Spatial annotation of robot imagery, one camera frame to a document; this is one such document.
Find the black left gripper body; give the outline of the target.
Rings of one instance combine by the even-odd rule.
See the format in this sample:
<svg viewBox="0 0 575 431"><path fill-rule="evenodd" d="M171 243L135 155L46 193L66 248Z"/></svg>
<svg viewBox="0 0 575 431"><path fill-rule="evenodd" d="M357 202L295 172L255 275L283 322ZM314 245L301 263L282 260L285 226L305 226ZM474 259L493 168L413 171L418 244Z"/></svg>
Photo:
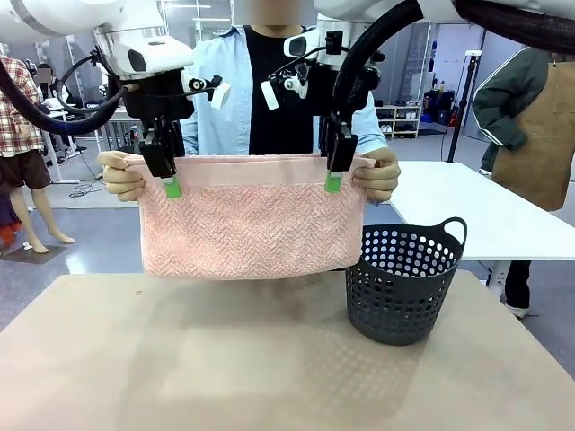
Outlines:
<svg viewBox="0 0 575 431"><path fill-rule="evenodd" d="M130 89L122 97L128 115L139 120L189 118L194 107L192 101L184 96L187 90L182 85L183 71L179 68L145 79L122 81L121 86Z"/></svg>

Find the mannequin in plaid shirt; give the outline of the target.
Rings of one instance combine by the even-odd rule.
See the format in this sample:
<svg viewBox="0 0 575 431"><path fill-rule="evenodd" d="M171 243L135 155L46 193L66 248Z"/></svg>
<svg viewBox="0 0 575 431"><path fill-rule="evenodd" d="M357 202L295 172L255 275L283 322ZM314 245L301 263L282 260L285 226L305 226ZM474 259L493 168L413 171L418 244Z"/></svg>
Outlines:
<svg viewBox="0 0 575 431"><path fill-rule="evenodd" d="M48 232L61 242L71 244L74 238L62 233L53 215L46 188L51 178L43 156L41 132L20 114L8 97L0 92L0 192L9 196L13 210L22 223L28 243L38 254L49 251L34 231L23 195L24 186L31 190L35 207Z"/></svg>

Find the dark grey perforated basket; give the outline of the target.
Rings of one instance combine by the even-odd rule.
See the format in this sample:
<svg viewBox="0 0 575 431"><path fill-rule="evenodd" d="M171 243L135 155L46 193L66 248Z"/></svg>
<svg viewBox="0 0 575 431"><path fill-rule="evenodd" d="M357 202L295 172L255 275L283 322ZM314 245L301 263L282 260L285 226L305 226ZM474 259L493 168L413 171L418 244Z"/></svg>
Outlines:
<svg viewBox="0 0 575 431"><path fill-rule="evenodd" d="M363 228L361 257L345 269L347 314L362 335L409 346L433 330L464 254L467 223Z"/></svg>

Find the pink towel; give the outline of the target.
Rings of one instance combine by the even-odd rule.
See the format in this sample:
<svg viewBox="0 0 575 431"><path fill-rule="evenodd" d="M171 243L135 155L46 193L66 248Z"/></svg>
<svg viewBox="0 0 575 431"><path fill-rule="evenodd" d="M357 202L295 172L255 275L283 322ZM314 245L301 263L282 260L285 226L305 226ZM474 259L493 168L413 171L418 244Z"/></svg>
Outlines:
<svg viewBox="0 0 575 431"><path fill-rule="evenodd" d="M317 154L186 156L174 184L140 156L144 270L155 277L256 280L346 268L361 255L366 192L345 172L325 188Z"/></svg>

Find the grey mannequin base plate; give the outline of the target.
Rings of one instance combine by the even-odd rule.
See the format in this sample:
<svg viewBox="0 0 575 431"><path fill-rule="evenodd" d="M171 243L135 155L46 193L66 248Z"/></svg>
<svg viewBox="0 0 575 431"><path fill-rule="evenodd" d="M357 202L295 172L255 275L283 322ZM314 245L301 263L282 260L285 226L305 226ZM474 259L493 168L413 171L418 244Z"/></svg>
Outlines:
<svg viewBox="0 0 575 431"><path fill-rule="evenodd" d="M43 265L65 251L67 251L67 247L63 246L52 246L49 248L49 251L47 253L37 253L33 249L26 250L24 247L21 247L17 250L3 254L0 257L0 260L34 264L34 265Z"/></svg>

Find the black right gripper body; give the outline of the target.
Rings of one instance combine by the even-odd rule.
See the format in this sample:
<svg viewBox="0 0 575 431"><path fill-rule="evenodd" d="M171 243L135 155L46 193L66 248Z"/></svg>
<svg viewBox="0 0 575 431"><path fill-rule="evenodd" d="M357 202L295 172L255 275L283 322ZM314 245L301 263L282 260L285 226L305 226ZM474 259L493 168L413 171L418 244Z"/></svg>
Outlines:
<svg viewBox="0 0 575 431"><path fill-rule="evenodd" d="M327 65L312 63L308 69L308 108L316 116L328 117L333 107L333 89L339 72ZM367 106L367 97L379 85L380 73L376 67L363 67L355 78L352 89L343 102L345 115Z"/></svg>

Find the person's right hand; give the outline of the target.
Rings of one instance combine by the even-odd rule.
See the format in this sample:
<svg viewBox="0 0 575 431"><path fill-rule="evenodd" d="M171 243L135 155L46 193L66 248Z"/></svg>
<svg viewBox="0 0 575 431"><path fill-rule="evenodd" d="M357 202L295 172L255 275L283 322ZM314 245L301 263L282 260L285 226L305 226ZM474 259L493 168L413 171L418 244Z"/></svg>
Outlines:
<svg viewBox="0 0 575 431"><path fill-rule="evenodd" d="M145 187L143 176L128 169L128 162L134 157L134 154L119 151L100 152L98 155L106 188L121 202L136 202Z"/></svg>

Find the mannequin in jacket and apron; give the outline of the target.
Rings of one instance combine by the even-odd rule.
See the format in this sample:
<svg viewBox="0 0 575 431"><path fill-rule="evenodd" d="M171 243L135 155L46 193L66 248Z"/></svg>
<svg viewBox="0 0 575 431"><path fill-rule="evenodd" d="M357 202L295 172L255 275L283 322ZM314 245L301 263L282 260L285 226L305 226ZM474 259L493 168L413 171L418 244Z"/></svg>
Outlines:
<svg viewBox="0 0 575 431"><path fill-rule="evenodd" d="M525 47L473 94L489 146L480 172L547 212L563 208L575 158L575 54Z"/></svg>

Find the person in light blue shirt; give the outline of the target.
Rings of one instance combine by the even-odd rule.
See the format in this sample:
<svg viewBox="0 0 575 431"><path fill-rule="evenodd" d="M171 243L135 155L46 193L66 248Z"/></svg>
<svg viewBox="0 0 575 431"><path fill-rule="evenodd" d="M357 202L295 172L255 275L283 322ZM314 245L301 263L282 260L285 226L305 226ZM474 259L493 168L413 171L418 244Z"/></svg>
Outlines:
<svg viewBox="0 0 575 431"><path fill-rule="evenodd" d="M231 85L220 109L206 96L194 98L198 118L198 155L310 154L318 150L319 123L305 101L290 92L277 110L269 110L261 82L289 61L284 40L250 26L234 26L194 49L190 67L196 77L220 75Z"/></svg>

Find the white shoe shelf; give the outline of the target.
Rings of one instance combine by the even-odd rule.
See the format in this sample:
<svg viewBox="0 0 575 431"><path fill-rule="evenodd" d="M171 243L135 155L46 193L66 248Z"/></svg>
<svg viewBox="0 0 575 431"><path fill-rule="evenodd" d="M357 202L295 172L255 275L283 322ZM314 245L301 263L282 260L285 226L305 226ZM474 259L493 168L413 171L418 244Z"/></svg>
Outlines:
<svg viewBox="0 0 575 431"><path fill-rule="evenodd" d="M376 115L386 138L416 138L419 134L421 106L385 105L376 107Z"/></svg>

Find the white table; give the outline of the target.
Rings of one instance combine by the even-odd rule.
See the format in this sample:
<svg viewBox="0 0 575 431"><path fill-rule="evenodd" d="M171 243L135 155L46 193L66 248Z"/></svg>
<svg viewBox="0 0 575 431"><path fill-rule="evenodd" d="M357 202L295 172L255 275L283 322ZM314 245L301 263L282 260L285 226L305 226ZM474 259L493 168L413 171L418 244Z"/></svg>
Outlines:
<svg viewBox="0 0 575 431"><path fill-rule="evenodd" d="M402 161L391 205L407 224L467 224L463 259L575 261L575 227L461 163Z"/></svg>

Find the white tag box on mount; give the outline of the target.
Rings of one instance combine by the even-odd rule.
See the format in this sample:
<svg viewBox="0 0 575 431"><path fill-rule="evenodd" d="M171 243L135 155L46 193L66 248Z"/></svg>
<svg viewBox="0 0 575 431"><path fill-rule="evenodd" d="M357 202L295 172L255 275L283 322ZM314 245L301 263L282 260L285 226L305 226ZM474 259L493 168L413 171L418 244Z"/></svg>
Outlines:
<svg viewBox="0 0 575 431"><path fill-rule="evenodd" d="M211 79L191 78L188 82L190 95L206 94L210 106L220 110L229 98L231 85L224 81L220 75Z"/></svg>
<svg viewBox="0 0 575 431"><path fill-rule="evenodd" d="M261 91L268 109L277 110L290 92L304 100L309 88L308 73L309 65L300 63L292 69L282 68L261 82Z"/></svg>

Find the person's left hand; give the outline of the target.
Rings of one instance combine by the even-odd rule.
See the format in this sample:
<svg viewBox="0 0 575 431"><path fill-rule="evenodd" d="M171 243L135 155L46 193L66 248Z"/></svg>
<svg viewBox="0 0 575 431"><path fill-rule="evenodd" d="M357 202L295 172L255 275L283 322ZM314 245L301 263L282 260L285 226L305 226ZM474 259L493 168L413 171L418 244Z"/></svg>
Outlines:
<svg viewBox="0 0 575 431"><path fill-rule="evenodd" d="M395 154L389 148L382 147L364 154L363 157L374 161L375 165L356 169L353 175L354 184L365 190L370 203L381 204L389 201L401 175Z"/></svg>

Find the person's left forearm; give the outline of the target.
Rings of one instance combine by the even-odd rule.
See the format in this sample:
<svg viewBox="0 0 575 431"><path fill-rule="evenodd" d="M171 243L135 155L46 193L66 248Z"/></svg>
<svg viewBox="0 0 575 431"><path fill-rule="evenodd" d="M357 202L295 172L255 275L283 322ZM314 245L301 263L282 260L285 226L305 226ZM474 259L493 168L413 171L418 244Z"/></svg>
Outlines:
<svg viewBox="0 0 575 431"><path fill-rule="evenodd" d="M368 154L381 148L387 148L384 134L378 124L376 106L371 94L367 97L366 106L353 114L352 133L358 137L357 154Z"/></svg>

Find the seated person in background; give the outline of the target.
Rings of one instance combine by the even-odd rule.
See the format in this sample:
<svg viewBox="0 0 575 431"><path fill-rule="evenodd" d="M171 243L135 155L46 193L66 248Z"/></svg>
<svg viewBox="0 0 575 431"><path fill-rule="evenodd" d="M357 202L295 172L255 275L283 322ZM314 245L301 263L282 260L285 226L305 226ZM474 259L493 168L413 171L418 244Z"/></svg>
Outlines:
<svg viewBox="0 0 575 431"><path fill-rule="evenodd" d="M40 78L40 90L42 93L42 99L56 99L59 79L55 77L51 65L47 63L41 63L38 65L37 71L38 77ZM75 97L68 90L66 85L62 87L62 99L68 105L74 104L77 108L82 107L82 101ZM71 136L61 135L60 139L62 144L66 147L66 152L68 154L74 154L75 152L82 152L86 150L85 146L77 145L75 139Z"/></svg>

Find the black tripod stand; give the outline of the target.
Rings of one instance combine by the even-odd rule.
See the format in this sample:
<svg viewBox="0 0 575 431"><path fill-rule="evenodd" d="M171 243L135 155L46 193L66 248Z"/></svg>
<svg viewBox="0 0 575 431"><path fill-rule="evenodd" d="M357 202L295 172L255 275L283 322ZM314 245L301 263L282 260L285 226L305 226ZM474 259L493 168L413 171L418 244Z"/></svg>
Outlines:
<svg viewBox="0 0 575 431"><path fill-rule="evenodd" d="M455 162L455 154L456 154L456 147L457 142L459 139L459 135L461 132L462 125L464 123L464 114L467 109L468 100L469 100L469 93L471 89L471 84L473 81L473 77L475 74L475 69L480 63L480 59L482 56L482 51L480 49L477 50L467 50L465 52L465 57L469 58L469 64L467 66L467 73L464 81L464 88L461 94L460 103L457 111L457 118L456 118L456 125L454 128L454 132L452 135L448 155L447 155L447 163L454 163Z"/></svg>

